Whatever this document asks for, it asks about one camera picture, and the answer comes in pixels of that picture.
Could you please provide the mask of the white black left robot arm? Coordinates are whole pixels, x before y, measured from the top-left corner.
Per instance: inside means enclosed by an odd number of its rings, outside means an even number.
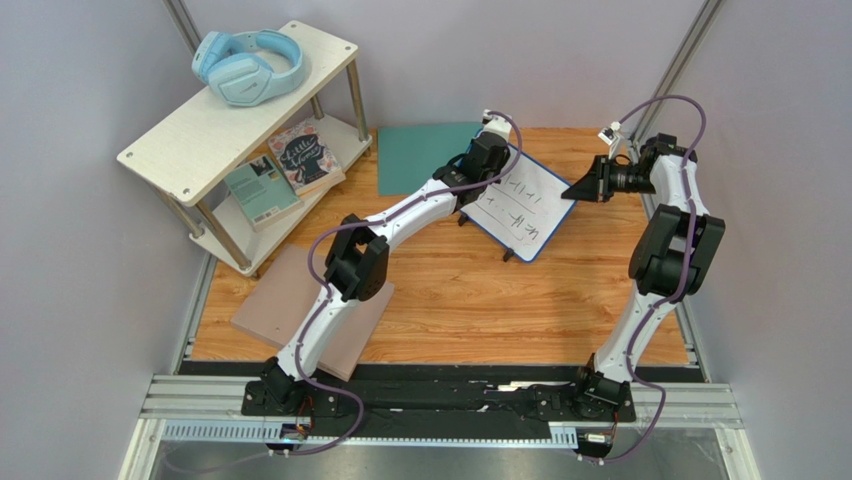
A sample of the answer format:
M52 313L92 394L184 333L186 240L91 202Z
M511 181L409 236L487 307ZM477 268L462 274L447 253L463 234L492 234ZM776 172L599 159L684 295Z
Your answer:
M414 194L364 219L351 214L330 230L321 292L293 338L247 383L242 414L294 415L305 405L319 360L352 312L383 288L389 257L431 223L477 201L510 158L509 134L482 129L467 151L438 168Z

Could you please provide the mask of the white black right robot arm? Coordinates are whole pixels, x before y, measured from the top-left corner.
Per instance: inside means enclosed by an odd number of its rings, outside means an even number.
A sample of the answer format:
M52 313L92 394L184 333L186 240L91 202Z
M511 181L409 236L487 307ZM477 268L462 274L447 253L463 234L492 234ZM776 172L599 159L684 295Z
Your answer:
M582 367L570 400L583 419L608 419L625 406L635 368L665 316L702 285L725 232L697 189L696 154L659 133L636 163L598 155L563 193L565 200L606 202L616 193L654 194L658 205L628 267L631 296L608 340Z

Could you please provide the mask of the blue framed whiteboard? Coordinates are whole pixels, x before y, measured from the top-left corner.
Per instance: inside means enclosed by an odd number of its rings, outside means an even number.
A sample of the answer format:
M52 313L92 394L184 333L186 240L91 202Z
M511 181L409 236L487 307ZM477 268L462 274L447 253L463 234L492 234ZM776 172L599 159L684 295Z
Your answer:
M514 257L531 263L573 210L576 202L562 197L571 184L525 153L505 171L462 212Z

